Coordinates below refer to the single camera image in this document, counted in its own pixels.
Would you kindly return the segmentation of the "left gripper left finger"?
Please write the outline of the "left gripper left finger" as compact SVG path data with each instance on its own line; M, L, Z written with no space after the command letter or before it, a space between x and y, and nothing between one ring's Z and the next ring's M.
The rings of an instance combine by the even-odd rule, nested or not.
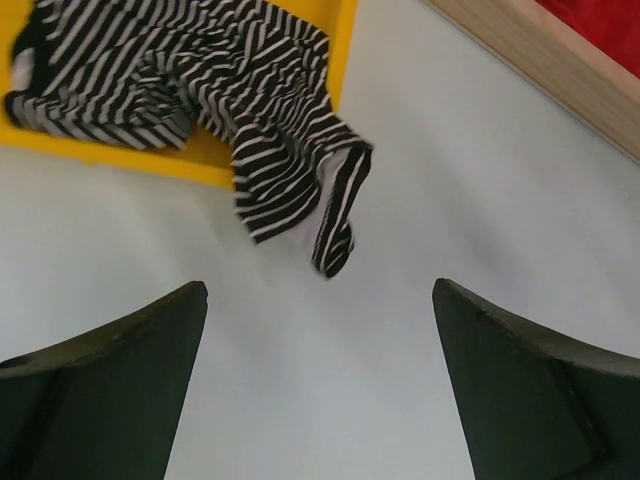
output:
M1 364L4 479L162 479L207 315L194 281Z

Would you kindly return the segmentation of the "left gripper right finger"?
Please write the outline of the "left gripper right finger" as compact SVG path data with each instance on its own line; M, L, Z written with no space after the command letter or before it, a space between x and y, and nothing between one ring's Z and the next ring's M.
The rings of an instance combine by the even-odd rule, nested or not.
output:
M636 479L639 361L441 278L432 301L478 479Z

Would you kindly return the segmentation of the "striped tank top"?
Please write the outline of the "striped tank top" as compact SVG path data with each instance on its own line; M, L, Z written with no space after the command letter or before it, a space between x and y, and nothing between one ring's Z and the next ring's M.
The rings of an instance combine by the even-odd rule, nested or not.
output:
M255 242L290 232L327 278L347 262L373 149L332 108L313 24L267 1L36 1L11 71L14 126L136 150L201 126Z

